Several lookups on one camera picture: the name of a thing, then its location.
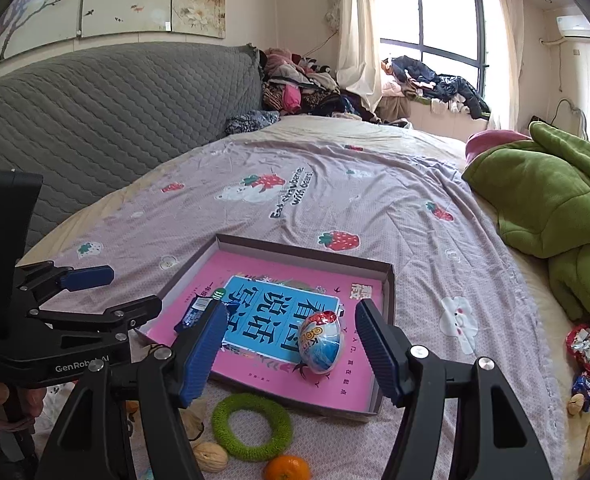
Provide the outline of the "brown walnut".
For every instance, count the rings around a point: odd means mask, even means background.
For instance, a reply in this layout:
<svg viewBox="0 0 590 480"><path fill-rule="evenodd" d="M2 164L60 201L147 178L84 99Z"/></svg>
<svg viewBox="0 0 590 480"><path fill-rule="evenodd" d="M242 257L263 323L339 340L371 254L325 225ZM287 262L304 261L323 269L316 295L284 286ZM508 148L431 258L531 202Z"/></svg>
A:
<svg viewBox="0 0 590 480"><path fill-rule="evenodd" d="M224 471L229 463L228 452L214 442L201 442L192 448L199 469L210 474Z"/></svg>

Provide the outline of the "blue snack packet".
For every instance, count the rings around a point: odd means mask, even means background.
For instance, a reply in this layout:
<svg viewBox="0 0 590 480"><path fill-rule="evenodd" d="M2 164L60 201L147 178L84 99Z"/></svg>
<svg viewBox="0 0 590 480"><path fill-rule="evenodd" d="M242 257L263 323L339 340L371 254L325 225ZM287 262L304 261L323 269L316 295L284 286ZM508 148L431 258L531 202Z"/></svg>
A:
<svg viewBox="0 0 590 480"><path fill-rule="evenodd" d="M199 322L199 319L202 317L204 311L208 308L211 300L213 300L211 297L195 296L189 302L187 310L185 310L181 315L178 323L173 326L175 333L180 334L184 332L184 330L188 330L197 322Z"/></svg>

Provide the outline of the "small snacks pile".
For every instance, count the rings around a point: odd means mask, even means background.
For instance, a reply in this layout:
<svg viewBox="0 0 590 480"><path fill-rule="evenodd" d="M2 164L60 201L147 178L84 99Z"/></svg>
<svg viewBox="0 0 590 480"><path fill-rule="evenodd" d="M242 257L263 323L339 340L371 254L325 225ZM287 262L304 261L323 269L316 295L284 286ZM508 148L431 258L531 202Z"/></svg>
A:
<svg viewBox="0 0 590 480"><path fill-rule="evenodd" d="M573 327L566 335L565 347L577 365L566 410L571 417L588 416L578 462L580 468L586 468L590 464L590 326L580 324Z"/></svg>

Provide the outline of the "grey quilted headboard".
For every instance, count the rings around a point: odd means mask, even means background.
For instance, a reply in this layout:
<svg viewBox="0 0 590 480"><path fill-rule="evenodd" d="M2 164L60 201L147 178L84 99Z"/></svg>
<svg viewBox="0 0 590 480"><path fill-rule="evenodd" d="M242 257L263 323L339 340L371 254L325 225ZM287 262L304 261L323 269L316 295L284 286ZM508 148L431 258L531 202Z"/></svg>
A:
<svg viewBox="0 0 590 480"><path fill-rule="evenodd" d="M39 196L15 266L109 264L161 284L252 207L218 200L252 167L225 136L261 103L251 46L115 44L0 78L0 174L31 174ZM0 258L16 231L0 220Z"/></svg>

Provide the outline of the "green fleece blanket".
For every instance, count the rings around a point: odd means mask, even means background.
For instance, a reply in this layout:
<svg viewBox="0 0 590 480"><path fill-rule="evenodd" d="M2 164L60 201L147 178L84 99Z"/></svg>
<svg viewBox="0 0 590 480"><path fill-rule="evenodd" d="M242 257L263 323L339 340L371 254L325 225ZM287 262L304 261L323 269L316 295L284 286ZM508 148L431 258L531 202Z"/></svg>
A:
<svg viewBox="0 0 590 480"><path fill-rule="evenodd" d="M476 157L464 181L492 205L500 237L547 261L553 296L572 320L590 316L590 143L545 122Z"/></svg>

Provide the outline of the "pink pillow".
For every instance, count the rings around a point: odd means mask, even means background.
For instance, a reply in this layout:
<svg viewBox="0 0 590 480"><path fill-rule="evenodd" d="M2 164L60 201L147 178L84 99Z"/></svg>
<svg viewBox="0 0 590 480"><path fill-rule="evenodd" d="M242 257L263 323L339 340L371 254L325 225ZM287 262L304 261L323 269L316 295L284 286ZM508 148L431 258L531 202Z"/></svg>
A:
<svg viewBox="0 0 590 480"><path fill-rule="evenodd" d="M475 132L466 141L466 163L470 165L476 157L492 148L523 140L530 140L530 136L514 130L488 129Z"/></svg>

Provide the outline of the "clothes pile by headboard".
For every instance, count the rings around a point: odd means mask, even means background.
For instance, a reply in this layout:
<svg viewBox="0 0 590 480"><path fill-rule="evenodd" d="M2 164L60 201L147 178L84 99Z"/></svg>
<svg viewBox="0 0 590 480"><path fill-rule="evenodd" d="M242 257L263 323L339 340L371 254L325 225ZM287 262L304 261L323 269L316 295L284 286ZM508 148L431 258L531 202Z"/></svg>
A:
<svg viewBox="0 0 590 480"><path fill-rule="evenodd" d="M280 116L312 115L345 118L410 128L405 104L400 108L377 104L373 112L358 94L342 89L327 65L315 58L302 58L290 50L260 50L261 105Z"/></svg>

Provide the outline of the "dark clothes on windowsill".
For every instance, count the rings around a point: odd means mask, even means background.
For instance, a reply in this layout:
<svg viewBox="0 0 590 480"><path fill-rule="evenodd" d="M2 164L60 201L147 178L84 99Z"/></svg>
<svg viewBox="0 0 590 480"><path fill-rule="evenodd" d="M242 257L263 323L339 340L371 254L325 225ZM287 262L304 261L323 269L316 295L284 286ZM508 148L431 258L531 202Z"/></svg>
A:
<svg viewBox="0 0 590 480"><path fill-rule="evenodd" d="M381 67L386 75L396 80L403 94L421 94L424 99L437 99L444 103L460 98L460 103L473 119L490 118L489 106L466 78L437 74L429 66L407 55L385 58Z"/></svg>

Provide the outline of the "cream curtain left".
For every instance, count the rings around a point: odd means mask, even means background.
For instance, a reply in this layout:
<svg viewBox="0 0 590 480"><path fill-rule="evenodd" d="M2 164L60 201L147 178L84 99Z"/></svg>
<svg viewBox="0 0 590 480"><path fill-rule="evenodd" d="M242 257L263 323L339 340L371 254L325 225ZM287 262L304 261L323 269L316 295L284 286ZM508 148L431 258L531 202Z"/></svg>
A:
<svg viewBox="0 0 590 480"><path fill-rule="evenodd" d="M337 33L336 79L342 89L357 94L374 112L382 96L377 57L373 0L330 0L327 24Z"/></svg>

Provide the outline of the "cream curtain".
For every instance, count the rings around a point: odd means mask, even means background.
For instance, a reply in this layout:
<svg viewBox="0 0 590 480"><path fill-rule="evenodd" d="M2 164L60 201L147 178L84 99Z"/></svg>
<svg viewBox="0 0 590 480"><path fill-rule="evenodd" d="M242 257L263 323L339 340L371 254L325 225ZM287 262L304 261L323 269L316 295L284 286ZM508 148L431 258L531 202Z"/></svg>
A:
<svg viewBox="0 0 590 480"><path fill-rule="evenodd" d="M488 0L486 40L490 55L486 98L489 126L511 130L518 126L520 77L524 55L524 0Z"/></svg>
<svg viewBox="0 0 590 480"><path fill-rule="evenodd" d="M327 24L337 33L336 79L342 89L357 94L374 112L382 96L377 57L373 0L330 0Z"/></svg>

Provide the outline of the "white air conditioner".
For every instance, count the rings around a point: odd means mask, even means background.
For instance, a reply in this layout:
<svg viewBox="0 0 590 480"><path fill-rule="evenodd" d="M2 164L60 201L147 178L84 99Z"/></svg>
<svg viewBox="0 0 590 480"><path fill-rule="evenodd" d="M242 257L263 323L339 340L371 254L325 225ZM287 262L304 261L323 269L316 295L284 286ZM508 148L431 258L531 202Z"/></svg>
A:
<svg viewBox="0 0 590 480"><path fill-rule="evenodd" d="M582 14L557 16L556 23L564 38L590 39L590 23Z"/></svg>

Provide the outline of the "cream curtain right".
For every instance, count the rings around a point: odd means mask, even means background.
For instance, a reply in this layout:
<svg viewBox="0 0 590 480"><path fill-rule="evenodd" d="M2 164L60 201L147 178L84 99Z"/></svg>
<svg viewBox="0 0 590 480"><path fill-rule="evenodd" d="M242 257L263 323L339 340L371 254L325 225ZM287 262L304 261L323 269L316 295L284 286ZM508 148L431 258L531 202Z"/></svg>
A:
<svg viewBox="0 0 590 480"><path fill-rule="evenodd" d="M486 98L489 126L511 130L518 126L520 77L524 55L524 0L488 0L486 40L490 55Z"/></svg>

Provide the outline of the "window with dark frame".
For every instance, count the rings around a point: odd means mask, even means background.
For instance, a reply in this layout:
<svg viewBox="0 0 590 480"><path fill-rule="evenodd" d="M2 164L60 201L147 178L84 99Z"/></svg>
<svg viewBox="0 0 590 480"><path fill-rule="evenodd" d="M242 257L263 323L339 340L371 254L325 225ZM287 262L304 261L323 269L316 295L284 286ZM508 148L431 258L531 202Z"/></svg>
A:
<svg viewBox="0 0 590 480"><path fill-rule="evenodd" d="M381 58L406 56L438 75L460 76L482 92L484 0L373 0Z"/></svg>

